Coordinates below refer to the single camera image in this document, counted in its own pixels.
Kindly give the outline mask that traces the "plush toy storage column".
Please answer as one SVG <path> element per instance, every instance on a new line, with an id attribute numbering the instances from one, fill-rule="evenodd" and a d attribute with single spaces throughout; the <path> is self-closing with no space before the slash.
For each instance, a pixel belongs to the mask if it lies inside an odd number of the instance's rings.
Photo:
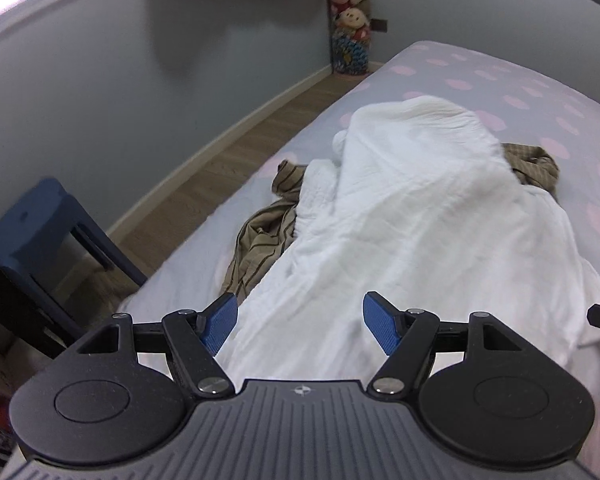
<path id="1" fill-rule="evenodd" d="M 370 0 L 329 0 L 332 70 L 346 76 L 368 72 Z"/>

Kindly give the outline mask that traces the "blue plastic stool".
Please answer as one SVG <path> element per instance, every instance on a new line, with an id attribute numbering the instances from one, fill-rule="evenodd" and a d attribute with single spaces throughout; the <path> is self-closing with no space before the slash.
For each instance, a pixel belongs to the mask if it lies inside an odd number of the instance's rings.
<path id="1" fill-rule="evenodd" d="M 145 274 L 55 178 L 42 179 L 3 214 L 0 266 L 28 276 L 49 263 L 68 236 L 104 268 L 115 266 L 138 286 L 146 283 Z"/>

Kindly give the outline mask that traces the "pink dotted bed sheet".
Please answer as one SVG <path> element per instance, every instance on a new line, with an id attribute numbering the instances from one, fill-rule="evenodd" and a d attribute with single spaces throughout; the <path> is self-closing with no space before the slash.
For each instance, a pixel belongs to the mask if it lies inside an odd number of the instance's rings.
<path id="1" fill-rule="evenodd" d="M 159 243 L 186 220 L 195 224 L 159 258 L 157 273 L 122 301 L 137 322 L 178 309 L 201 309 L 220 290 L 236 234 L 272 202 L 271 184 L 283 160 L 307 164 L 332 152 L 332 137 L 367 104 L 430 94 L 474 112 L 503 143 L 539 145 L 559 166 L 557 197 L 567 211 L 580 254 L 600 274 L 600 104 L 550 77 L 477 51 L 419 41 L 394 56 L 303 128 L 226 202 L 204 212 L 178 202 Z"/>

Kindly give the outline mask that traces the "brown striped garment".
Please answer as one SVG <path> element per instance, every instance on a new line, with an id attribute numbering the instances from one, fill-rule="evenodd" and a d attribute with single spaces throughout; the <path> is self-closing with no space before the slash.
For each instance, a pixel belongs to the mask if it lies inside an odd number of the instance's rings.
<path id="1" fill-rule="evenodd" d="M 544 148 L 513 143 L 504 143 L 502 148 L 521 184 L 556 194 L 559 167 Z M 288 159 L 279 163 L 271 188 L 277 200 L 256 211 L 238 231 L 234 255 L 221 286 L 223 294 L 232 294 L 238 302 L 243 302 L 294 242 L 305 173 L 304 165 Z"/>

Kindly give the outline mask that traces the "white muslin garment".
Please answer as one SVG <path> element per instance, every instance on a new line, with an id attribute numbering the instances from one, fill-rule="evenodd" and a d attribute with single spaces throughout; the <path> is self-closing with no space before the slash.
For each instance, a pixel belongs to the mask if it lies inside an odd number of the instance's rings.
<path id="1" fill-rule="evenodd" d="M 600 274 L 567 214 L 521 184 L 469 110 L 434 96 L 359 108 L 336 160 L 306 168 L 299 234 L 240 305 L 219 360 L 247 378 L 358 379 L 384 362 L 362 301 L 445 321 L 492 313 L 582 380 L 596 421 L 581 454 L 600 475 Z"/>

